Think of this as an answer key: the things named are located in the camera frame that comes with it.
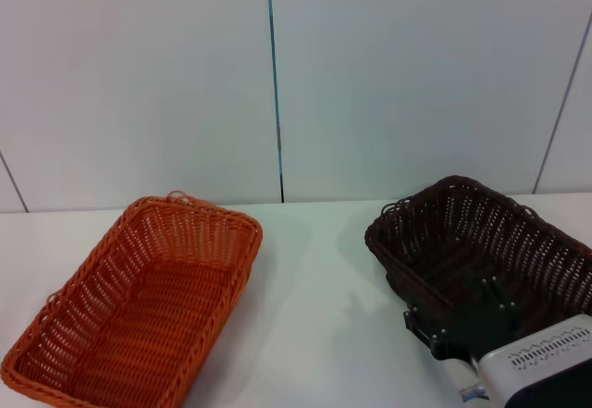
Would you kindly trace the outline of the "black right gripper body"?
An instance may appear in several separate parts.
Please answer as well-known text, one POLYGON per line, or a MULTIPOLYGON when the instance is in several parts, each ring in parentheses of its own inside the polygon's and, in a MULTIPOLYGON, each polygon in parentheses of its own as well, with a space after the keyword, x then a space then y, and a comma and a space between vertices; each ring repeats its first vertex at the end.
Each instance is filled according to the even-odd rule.
POLYGON ((481 360, 487 353, 519 339, 520 320, 502 304, 466 307, 429 337, 428 348, 439 361, 481 360))

